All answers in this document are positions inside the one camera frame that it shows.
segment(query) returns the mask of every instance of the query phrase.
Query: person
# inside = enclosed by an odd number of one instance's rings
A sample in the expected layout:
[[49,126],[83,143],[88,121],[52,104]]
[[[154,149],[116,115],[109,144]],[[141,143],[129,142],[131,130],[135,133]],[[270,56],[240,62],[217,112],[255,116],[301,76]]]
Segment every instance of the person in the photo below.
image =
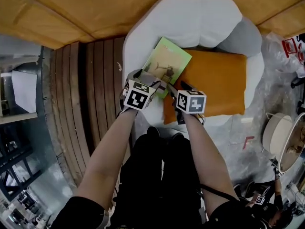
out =
[[[270,227],[275,227],[280,220],[283,212],[282,202],[282,185],[276,168],[274,168],[275,179],[264,183],[250,182],[246,189],[245,198],[251,198],[251,201],[246,206],[253,209],[257,217],[262,218]],[[237,196],[240,198],[240,185],[234,187]],[[270,199],[274,194],[274,203],[270,203]],[[264,197],[262,205],[255,204],[257,196]]]
[[[136,115],[136,110],[128,109],[112,124],[52,229],[105,226]],[[205,228],[230,224],[243,228],[245,223],[250,223],[248,228],[254,226],[253,217],[240,205],[225,161],[205,128],[190,114],[183,113],[183,118],[189,140],[182,134],[162,139],[154,127],[136,140],[121,169],[112,229],[198,228],[201,197],[209,217]]]

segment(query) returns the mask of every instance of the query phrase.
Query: strap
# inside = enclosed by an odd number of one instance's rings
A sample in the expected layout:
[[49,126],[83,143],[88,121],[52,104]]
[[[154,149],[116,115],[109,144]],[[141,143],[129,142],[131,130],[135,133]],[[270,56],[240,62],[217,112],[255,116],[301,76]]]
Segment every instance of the strap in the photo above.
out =
[[234,198],[233,196],[229,195],[229,194],[226,194],[226,193],[223,193],[223,192],[220,192],[220,191],[217,191],[215,190],[214,188],[211,188],[207,185],[203,185],[203,184],[200,184],[200,187],[204,190],[207,190],[209,191],[210,193],[214,193],[220,197],[223,197],[229,201],[238,201],[236,198]]

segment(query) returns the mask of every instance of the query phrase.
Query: book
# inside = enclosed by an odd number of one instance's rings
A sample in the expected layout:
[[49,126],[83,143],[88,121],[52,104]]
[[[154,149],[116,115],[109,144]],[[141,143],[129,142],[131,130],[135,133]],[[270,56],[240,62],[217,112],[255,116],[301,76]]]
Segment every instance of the book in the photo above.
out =
[[168,93],[166,84],[177,81],[191,58],[186,51],[162,37],[146,61],[143,74],[147,72],[161,80],[157,95],[165,98]]

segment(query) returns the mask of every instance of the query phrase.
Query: plastic bag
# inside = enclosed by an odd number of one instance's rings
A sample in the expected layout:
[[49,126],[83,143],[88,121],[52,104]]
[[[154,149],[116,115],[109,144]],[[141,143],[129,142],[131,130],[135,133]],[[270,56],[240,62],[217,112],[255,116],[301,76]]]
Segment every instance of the plastic bag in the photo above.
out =
[[265,64],[273,66],[279,72],[295,72],[304,67],[298,58],[301,47],[294,38],[285,40],[271,32],[263,37],[262,54]]

